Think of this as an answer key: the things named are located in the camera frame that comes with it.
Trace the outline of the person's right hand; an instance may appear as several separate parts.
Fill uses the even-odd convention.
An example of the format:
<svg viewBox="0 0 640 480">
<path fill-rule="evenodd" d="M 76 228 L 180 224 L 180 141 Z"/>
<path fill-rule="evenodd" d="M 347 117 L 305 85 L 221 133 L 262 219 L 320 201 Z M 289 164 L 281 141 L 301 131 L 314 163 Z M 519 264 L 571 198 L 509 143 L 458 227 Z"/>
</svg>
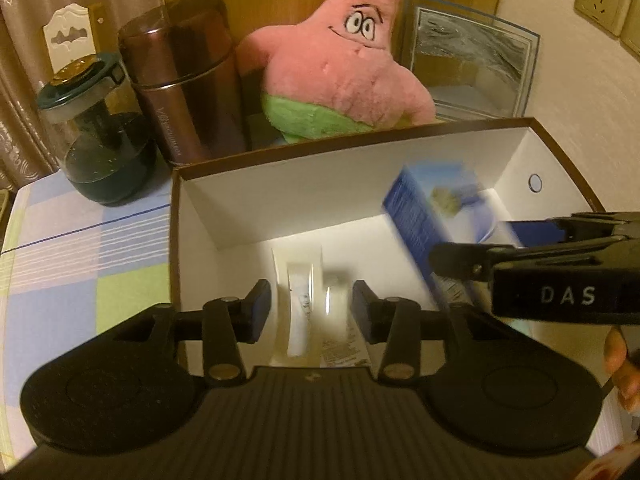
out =
<svg viewBox="0 0 640 480">
<path fill-rule="evenodd" d="M 620 405 L 630 414 L 639 411 L 640 374 L 627 358 L 627 345 L 622 333 L 612 327 L 604 343 L 604 368 L 617 389 Z"/>
</svg>

